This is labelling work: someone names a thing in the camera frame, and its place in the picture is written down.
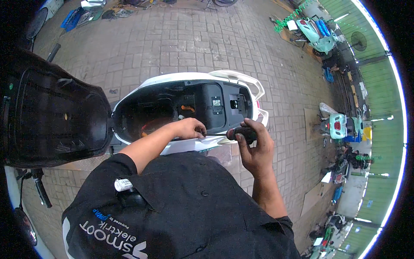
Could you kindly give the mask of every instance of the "hand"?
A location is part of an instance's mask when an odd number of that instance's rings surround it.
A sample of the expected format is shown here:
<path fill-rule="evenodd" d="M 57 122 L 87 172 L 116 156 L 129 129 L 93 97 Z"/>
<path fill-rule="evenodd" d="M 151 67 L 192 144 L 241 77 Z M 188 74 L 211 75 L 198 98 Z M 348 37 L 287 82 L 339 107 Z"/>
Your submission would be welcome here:
<path fill-rule="evenodd" d="M 206 126 L 195 118 L 186 118 L 166 125 L 170 127 L 174 137 L 180 139 L 204 138 Z"/>
<path fill-rule="evenodd" d="M 265 126 L 248 118 L 245 118 L 244 122 L 240 123 L 240 126 L 252 127 L 257 135 L 257 145 L 255 148 L 251 148 L 247 145 L 246 139 L 242 134 L 236 134 L 243 166 L 252 173 L 255 179 L 269 174 L 274 176 L 272 168 L 274 142 Z"/>

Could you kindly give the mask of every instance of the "white marker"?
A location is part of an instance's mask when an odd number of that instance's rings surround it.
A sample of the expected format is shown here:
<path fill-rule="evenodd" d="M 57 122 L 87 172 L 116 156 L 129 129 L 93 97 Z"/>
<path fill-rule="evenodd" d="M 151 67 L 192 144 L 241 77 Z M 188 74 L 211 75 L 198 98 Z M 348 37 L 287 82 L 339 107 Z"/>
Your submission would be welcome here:
<path fill-rule="evenodd" d="M 125 191 L 132 188 L 132 183 L 128 179 L 118 179 L 114 186 L 117 191 Z"/>

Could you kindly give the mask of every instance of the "rear mirror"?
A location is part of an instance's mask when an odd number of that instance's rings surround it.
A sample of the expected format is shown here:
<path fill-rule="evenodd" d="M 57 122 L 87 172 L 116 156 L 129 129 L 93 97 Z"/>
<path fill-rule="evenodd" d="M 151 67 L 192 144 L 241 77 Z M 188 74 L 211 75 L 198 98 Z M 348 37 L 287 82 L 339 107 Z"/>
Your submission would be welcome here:
<path fill-rule="evenodd" d="M 19 227 L 22 235 L 27 239 L 27 241 L 32 245 L 37 245 L 37 238 L 36 233 L 32 224 L 30 223 L 29 217 L 24 213 L 22 208 L 15 208 L 14 209 L 14 217 L 17 222 L 17 226 Z"/>

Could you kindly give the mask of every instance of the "under-seat storage compartment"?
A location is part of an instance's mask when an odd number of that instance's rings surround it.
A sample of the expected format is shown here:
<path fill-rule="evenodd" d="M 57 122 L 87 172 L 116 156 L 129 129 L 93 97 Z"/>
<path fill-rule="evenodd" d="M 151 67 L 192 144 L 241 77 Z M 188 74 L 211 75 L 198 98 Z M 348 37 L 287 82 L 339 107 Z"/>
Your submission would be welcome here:
<path fill-rule="evenodd" d="M 166 82 L 143 87 L 120 101 L 114 112 L 118 137 L 133 142 L 163 125 L 196 118 L 209 134 L 236 126 L 251 118 L 249 90 L 239 84 L 213 80 Z"/>

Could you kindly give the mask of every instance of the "screwdriver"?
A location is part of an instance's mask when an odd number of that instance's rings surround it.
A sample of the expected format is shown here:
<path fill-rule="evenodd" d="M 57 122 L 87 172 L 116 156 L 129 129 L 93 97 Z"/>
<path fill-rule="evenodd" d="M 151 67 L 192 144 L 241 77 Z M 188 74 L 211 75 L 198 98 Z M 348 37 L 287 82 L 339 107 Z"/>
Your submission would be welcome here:
<path fill-rule="evenodd" d="M 207 136 L 226 136 L 229 140 L 236 140 L 236 134 L 242 134 L 248 145 L 257 140 L 256 132 L 251 127 L 236 127 L 229 129 L 225 134 L 212 134 Z"/>

